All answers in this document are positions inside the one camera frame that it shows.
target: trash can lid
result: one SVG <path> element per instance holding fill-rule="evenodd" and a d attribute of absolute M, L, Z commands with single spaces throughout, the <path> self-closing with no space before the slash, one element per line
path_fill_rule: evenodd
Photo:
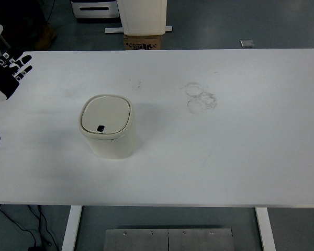
<path fill-rule="evenodd" d="M 86 104 L 81 116 L 85 131 L 93 134 L 115 134 L 128 124 L 130 104 L 120 96 L 99 95 Z"/>

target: shoe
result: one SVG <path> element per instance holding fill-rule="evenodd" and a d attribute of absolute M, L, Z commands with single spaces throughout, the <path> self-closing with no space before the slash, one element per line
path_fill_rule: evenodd
<path fill-rule="evenodd" d="M 56 32 L 50 25 L 37 27 L 37 41 L 35 43 L 36 51 L 46 51 L 50 48 L 52 41 L 57 37 Z"/>

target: small white object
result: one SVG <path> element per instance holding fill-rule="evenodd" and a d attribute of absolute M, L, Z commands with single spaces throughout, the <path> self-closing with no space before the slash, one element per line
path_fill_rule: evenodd
<path fill-rule="evenodd" d="M 79 128 L 93 152 L 100 157 L 126 158 L 134 150 L 134 110 L 125 97 L 98 95 L 91 98 L 81 112 Z"/>
<path fill-rule="evenodd" d="M 117 0 L 124 34 L 163 35 L 167 0 Z"/>

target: metal plate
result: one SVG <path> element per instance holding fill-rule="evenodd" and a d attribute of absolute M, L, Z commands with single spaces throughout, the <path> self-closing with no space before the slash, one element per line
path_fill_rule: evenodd
<path fill-rule="evenodd" d="M 254 48 L 255 44 L 252 40 L 240 40 L 242 48 Z"/>
<path fill-rule="evenodd" d="M 106 230 L 104 251 L 168 251 L 167 229 Z"/>
<path fill-rule="evenodd" d="M 231 229 L 106 230 L 104 251 L 234 251 Z"/>
<path fill-rule="evenodd" d="M 170 229 L 169 251 L 234 251 L 231 229 Z"/>

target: cardboard box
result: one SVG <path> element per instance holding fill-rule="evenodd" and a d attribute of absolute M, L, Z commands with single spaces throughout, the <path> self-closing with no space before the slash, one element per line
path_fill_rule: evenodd
<path fill-rule="evenodd" d="M 125 50 L 160 50 L 162 35 L 124 36 Z"/>

